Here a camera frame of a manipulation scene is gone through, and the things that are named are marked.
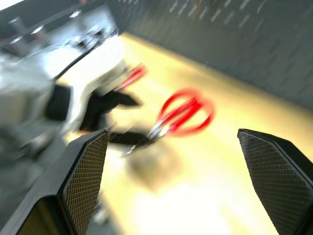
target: white machine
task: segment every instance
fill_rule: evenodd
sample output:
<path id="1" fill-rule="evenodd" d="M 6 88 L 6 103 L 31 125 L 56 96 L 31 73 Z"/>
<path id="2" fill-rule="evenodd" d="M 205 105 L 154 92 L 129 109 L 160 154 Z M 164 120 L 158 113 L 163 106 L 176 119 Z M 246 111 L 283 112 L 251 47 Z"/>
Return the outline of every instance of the white machine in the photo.
<path id="1" fill-rule="evenodd" d="M 0 228 L 60 157 L 64 135 L 116 107 L 114 90 L 129 75 L 118 35 L 22 59 L 0 54 Z"/>

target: wooden table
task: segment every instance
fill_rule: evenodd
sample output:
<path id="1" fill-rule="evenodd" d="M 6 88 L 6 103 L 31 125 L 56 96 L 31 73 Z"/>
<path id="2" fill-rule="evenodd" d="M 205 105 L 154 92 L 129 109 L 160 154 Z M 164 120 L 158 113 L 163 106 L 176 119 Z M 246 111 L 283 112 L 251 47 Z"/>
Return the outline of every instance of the wooden table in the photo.
<path id="1" fill-rule="evenodd" d="M 217 110 L 202 133 L 161 140 L 162 154 L 174 159 L 177 167 L 159 179 L 157 187 L 131 174 L 127 159 L 110 147 L 101 189 L 123 233 L 277 234 L 252 187 L 237 131 L 247 128 L 286 138 L 311 160 L 312 113 L 129 35 L 122 41 L 129 63 L 142 62 L 148 74 L 128 88 L 145 105 L 112 112 L 118 128 L 153 126 L 164 101 L 186 87 L 202 91 Z M 85 63 L 92 61 L 86 58 Z M 199 114 L 190 122 L 202 118 Z"/>

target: scissor handle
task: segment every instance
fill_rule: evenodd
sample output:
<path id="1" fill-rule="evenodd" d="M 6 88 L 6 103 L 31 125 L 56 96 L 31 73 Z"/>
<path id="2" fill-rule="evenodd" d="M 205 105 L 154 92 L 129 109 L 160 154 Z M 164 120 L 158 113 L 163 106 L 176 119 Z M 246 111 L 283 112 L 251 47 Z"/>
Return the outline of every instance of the scissor handle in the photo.
<path id="1" fill-rule="evenodd" d="M 122 82 L 122 84 L 119 85 L 117 89 L 118 90 L 123 89 L 129 86 L 130 84 L 136 82 L 137 80 L 142 78 L 143 75 L 146 74 L 146 72 L 147 72 L 147 69 L 142 64 L 136 66 L 135 68 L 133 68 L 132 74 L 124 82 Z"/>
<path id="2" fill-rule="evenodd" d="M 189 97 L 190 99 L 177 107 L 176 109 L 172 110 L 168 114 L 165 114 L 166 109 L 169 107 L 171 103 L 175 100 L 182 98 L 182 97 Z M 186 129 L 180 129 L 180 127 L 186 123 L 191 117 L 193 117 L 197 111 L 201 108 L 205 110 L 207 113 L 207 118 L 205 121 L 194 127 L 189 127 Z M 167 129 L 167 134 L 175 135 L 175 136 L 186 136 L 190 134 L 197 133 L 207 127 L 211 121 L 213 120 L 215 115 L 214 105 L 213 103 L 201 97 L 201 94 L 193 89 L 183 89 L 176 93 L 174 93 L 163 105 L 159 116 L 157 118 L 157 125 L 164 126 L 165 124 L 169 123 L 172 119 L 179 117 L 173 123 L 170 123 Z"/>

